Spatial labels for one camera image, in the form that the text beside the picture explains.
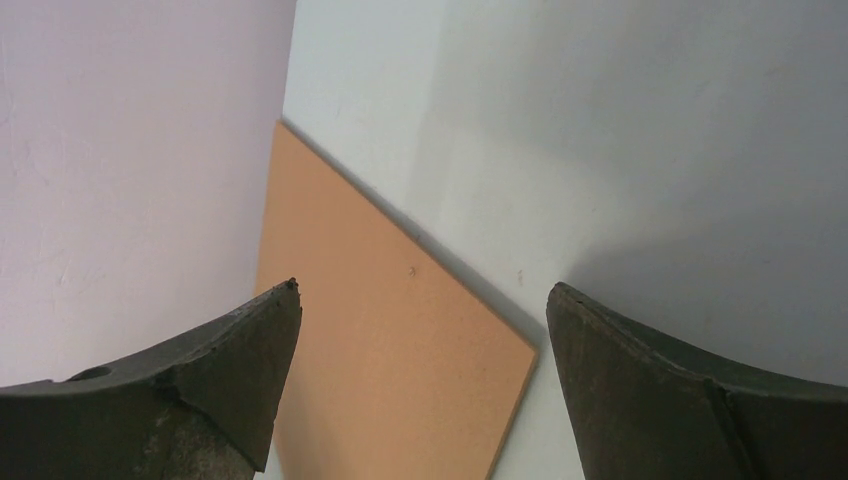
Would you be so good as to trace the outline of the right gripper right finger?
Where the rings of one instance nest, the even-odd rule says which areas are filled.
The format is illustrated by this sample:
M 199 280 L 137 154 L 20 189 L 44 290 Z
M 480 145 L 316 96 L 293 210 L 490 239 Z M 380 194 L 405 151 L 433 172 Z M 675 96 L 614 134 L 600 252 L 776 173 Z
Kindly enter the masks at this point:
M 546 317 L 588 479 L 843 479 L 847 391 L 748 366 L 565 283 Z

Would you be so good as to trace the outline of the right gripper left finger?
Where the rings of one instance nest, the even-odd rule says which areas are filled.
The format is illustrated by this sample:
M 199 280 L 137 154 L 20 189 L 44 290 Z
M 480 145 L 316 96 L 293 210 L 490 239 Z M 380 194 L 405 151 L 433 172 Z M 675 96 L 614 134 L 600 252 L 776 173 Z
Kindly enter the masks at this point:
M 302 319 L 295 279 L 64 381 L 1 391 L 5 479 L 251 479 Z

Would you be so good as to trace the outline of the brown backing board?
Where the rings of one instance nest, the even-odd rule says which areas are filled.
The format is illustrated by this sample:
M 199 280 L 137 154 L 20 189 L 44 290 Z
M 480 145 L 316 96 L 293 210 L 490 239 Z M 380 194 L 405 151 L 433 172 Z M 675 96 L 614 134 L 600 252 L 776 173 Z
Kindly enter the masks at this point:
M 256 288 L 302 325 L 275 423 L 287 479 L 487 479 L 530 341 L 289 127 L 273 131 Z

